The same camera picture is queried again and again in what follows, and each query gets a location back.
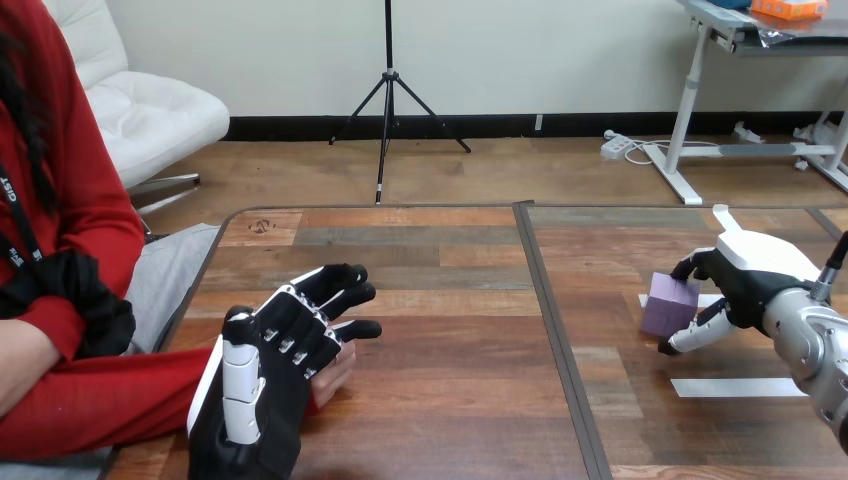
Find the person's hand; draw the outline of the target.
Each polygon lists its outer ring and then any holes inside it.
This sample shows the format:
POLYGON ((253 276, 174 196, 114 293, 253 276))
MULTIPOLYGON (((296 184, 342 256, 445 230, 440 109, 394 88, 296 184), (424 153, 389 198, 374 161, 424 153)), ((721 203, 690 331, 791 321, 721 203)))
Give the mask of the person's hand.
POLYGON ((338 390, 347 384, 355 364, 356 343, 350 340, 343 344, 335 359, 311 379, 311 415, 325 407, 338 390))

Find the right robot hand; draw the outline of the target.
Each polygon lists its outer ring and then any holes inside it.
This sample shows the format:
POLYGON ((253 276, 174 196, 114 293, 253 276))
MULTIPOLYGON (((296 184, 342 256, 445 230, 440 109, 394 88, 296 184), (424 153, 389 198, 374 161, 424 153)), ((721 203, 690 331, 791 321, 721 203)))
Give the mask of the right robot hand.
POLYGON ((769 302, 784 290, 810 291, 818 276, 816 266, 794 244, 742 228, 725 204, 714 205, 712 213, 723 227, 716 244, 683 257, 670 278, 682 283, 710 280, 721 298, 659 342, 658 351, 667 356, 694 351, 740 329, 762 331, 769 302))

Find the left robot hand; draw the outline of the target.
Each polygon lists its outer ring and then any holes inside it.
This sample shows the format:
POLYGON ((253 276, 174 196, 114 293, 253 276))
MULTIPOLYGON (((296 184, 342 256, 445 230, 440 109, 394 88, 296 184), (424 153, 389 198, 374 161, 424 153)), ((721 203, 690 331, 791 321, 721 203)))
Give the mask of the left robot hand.
POLYGON ((375 296, 364 266, 328 264, 256 309, 231 307, 189 408, 188 478, 289 478, 312 378, 344 344, 382 333, 373 320, 332 322, 375 296))

